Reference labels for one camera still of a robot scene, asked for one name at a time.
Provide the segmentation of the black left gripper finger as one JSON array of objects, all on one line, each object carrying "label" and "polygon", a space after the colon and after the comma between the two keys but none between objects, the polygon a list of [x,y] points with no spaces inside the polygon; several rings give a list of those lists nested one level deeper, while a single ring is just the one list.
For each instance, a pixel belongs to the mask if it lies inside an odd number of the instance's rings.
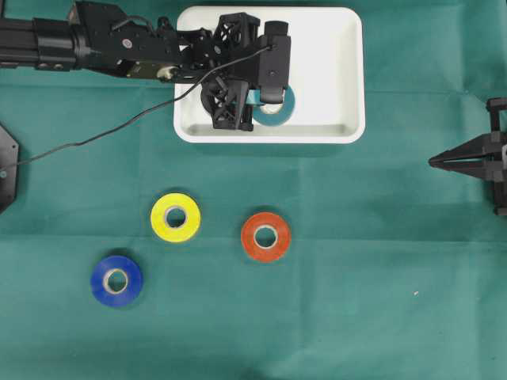
[{"label": "black left gripper finger", "polygon": [[247,98],[246,103],[248,105],[252,105],[253,107],[260,107],[264,103],[261,101],[261,95],[259,89],[250,89]]}]

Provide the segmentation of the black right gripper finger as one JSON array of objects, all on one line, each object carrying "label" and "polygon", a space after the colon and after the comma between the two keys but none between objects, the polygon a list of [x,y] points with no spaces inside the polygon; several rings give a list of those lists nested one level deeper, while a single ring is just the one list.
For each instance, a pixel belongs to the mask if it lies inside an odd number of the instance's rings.
[{"label": "black right gripper finger", "polygon": [[446,150],[429,159],[429,163],[453,162],[472,158],[484,158],[488,151],[486,147],[491,142],[491,134],[482,134],[455,148]]},{"label": "black right gripper finger", "polygon": [[429,161],[429,165],[435,169],[461,173],[483,181],[494,180],[485,161]]}]

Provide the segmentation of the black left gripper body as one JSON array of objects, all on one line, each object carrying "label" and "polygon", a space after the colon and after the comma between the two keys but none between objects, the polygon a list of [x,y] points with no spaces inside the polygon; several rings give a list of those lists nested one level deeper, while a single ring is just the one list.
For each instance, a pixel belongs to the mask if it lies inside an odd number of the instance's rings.
[{"label": "black left gripper body", "polygon": [[258,50],[259,25],[260,20],[247,13],[230,13],[219,17],[215,31],[200,30],[200,65],[206,71],[220,68],[202,83],[216,81],[222,89],[219,109],[211,116],[215,129],[254,129],[253,107],[246,98],[255,86],[251,55]]}]

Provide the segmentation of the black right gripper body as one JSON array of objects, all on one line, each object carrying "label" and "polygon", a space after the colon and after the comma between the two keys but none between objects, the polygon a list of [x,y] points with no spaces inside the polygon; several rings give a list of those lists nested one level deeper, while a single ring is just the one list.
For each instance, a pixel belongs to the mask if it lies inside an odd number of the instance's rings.
[{"label": "black right gripper body", "polygon": [[490,140],[494,144],[492,161],[492,190],[494,213],[506,216],[506,132],[501,131],[500,113],[506,110],[506,98],[490,98],[486,102],[486,110],[490,114]]}]

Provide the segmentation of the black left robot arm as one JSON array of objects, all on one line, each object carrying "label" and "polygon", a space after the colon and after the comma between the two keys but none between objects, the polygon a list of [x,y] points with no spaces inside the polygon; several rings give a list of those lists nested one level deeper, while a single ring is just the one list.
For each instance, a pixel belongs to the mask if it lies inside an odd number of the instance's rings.
[{"label": "black left robot arm", "polygon": [[201,88],[201,102],[215,129],[252,131],[250,76],[262,52],[259,19],[247,13],[220,16],[215,31],[179,31],[167,17],[152,24],[118,5],[76,1],[67,19],[1,19],[1,66],[68,72],[90,70],[116,78],[146,79]]}]

